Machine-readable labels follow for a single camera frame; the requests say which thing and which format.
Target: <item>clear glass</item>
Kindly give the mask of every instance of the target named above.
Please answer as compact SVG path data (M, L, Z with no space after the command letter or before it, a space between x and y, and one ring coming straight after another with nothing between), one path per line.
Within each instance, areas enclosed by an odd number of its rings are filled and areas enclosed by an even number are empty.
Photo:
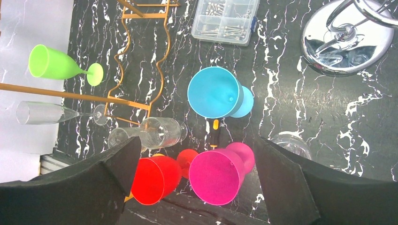
M98 125L105 125L107 117L103 114L104 105L95 107L94 113L80 113L62 105L46 102L22 101L16 109L16 119L20 124L54 124L60 123L77 116L92 116Z
M281 132L273 136L270 141L296 155L312 160L310 148L300 136Z
M128 140L131 137L137 137L139 136L139 128L137 127L119 127L116 129L113 129L111 133L109 134L108 137L108 147L112 148L126 140ZM146 150L145 147L141 148L141 152L144 152Z
M142 146L148 149L170 147L182 142L187 134L186 124L172 118L149 117L139 126Z

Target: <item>black marble table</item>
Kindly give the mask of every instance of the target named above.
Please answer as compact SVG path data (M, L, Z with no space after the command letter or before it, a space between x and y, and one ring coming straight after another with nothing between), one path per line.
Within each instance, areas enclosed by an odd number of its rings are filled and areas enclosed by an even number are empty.
M193 38L191 28L197 1L180 2L182 6L170 12L172 46L162 65L165 88L151 114L183 120L189 133L181 144L149 154L161 152L176 157L187 148L198 152L210 149L206 143L209 125L189 107L187 87L200 69L220 66L231 71L254 94L249 115L222 120L221 147L231 142L250 145L255 136L271 138L289 131L306 141L313 160L322 165L355 176L396 180L397 37L385 57L365 72L333 78L309 68L299 47L302 28L327 1L261 0L257 30L248 47ZM83 69L99 62L106 74L97 87L91 87L83 76L66 80L66 91L105 97L117 84L120 69L113 56L127 43L121 12L115 0L75 0L68 54ZM157 95L160 79L155 63L167 47L162 23L157 19L127 21L131 47L120 57L125 80L115 96L148 104ZM89 112L99 103L65 99L64 104ZM146 117L145 111L128 106L111 105L110 109L113 115L132 120L142 121ZM90 118L78 117L60 124L56 147L76 161L83 160L107 149L112 129L128 126L131 125L123 121L109 120L101 127ZM246 176L238 196L225 207L267 221L256 172L254 169ZM185 179L177 190L195 196Z

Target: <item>chrome stand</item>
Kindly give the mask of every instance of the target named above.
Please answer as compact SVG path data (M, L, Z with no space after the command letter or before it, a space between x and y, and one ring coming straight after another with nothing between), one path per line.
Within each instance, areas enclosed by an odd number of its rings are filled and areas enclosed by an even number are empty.
M353 75L371 66L387 52L398 28L387 6L373 0L326 4L303 30L304 58L314 70L330 76Z

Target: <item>green goblet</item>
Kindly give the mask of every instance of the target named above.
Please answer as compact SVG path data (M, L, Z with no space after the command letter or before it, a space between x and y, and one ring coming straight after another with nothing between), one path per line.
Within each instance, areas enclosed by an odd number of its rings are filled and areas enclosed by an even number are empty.
M99 63L92 64L88 71L84 71L67 54L44 45L37 45L33 48L29 56L29 71L34 77L55 80L86 74L87 81L91 86L100 84L104 76L104 70Z

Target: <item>white wall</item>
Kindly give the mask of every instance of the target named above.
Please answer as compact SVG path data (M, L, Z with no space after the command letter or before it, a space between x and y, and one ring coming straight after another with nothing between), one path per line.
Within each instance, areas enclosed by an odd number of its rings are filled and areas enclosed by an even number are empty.
M63 81L34 78L28 70L30 51L38 44L67 52L73 0L2 0L0 82L62 90ZM61 103L48 97L0 90L1 151L52 153L58 124L20 125L15 117L22 100Z

